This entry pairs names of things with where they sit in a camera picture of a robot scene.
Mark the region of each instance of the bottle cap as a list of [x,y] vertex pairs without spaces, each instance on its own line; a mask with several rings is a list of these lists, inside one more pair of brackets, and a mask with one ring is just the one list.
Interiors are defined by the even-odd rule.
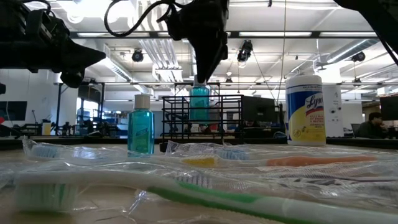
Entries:
[[150,108],[150,95],[137,94],[134,96],[134,109],[149,109]]
[[193,86],[205,86],[206,81],[203,83],[198,82],[198,75],[193,76]]

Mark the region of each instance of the blue mouthwash bottle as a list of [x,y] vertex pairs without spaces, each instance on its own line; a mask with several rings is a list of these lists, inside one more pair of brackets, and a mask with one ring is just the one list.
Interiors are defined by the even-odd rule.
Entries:
[[127,148],[141,154],[153,154],[155,146],[154,114],[149,110],[150,96],[136,95],[134,111],[129,114]]
[[[206,87],[206,82],[199,83],[197,75],[193,81],[193,88],[191,89],[191,96],[204,96],[204,97],[191,97],[191,108],[208,108],[209,107],[209,89]],[[190,110],[190,119],[202,120],[194,123],[206,124],[208,120],[208,109],[194,109]]]

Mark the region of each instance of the person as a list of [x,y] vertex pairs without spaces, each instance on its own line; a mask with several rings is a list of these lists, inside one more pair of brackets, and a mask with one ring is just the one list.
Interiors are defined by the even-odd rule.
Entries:
[[369,114],[369,121],[363,122],[357,130],[355,136],[361,138],[384,139],[386,133],[383,132],[383,120],[381,113],[373,112]]

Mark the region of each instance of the blue liquid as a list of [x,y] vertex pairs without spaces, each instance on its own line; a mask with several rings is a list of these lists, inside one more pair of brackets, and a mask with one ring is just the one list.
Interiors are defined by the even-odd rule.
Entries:
[[[195,86],[191,90],[191,96],[208,96],[209,89],[205,86]],[[191,108],[201,108],[201,107],[209,107],[209,98],[208,97],[192,97],[190,99],[190,107]],[[190,119],[193,120],[208,120],[208,109],[195,109],[190,110]],[[206,124],[207,121],[199,121],[194,122],[198,124]]]
[[155,149],[154,114],[137,109],[129,114],[127,148],[141,154],[153,154]]

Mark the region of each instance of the green toothbrush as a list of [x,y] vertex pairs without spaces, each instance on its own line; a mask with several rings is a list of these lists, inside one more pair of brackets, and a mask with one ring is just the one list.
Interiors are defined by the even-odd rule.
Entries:
[[398,215],[343,208],[279,197],[263,197],[210,190],[185,182],[125,170],[23,172],[16,177],[20,210],[67,211],[73,207],[73,187],[85,184],[122,185],[160,195],[174,202],[231,210],[283,223],[396,224]]

